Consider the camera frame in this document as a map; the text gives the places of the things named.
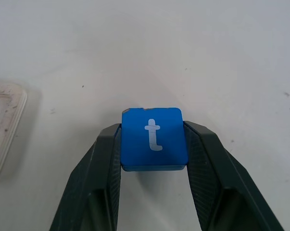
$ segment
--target white table surface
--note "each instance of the white table surface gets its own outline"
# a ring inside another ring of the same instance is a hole
[[[290,231],[290,0],[0,0],[0,80],[28,93],[0,231],[48,230],[99,131],[158,106],[216,132]],[[119,210],[119,231],[200,231],[186,169],[122,172]]]

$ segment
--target white tray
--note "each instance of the white tray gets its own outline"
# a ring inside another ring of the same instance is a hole
[[[0,170],[5,161],[27,99],[16,84],[0,82]]]

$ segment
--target blue block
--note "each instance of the blue block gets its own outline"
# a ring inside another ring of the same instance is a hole
[[[180,109],[123,111],[121,165],[125,171],[181,170],[187,162]]]

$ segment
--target blue cube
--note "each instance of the blue cube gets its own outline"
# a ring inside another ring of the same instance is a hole
[[[181,170],[188,162],[178,108],[130,108],[122,113],[121,165],[125,171]]]

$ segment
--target dirt speck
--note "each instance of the dirt speck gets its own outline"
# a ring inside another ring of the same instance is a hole
[[[122,114],[124,114],[124,113],[126,113],[126,112],[128,112],[128,111],[130,111],[130,108],[125,109],[125,110],[122,112]]]
[[[284,92],[284,95],[285,95],[286,97],[289,97],[289,96],[290,96],[290,94],[289,94],[288,92]]]

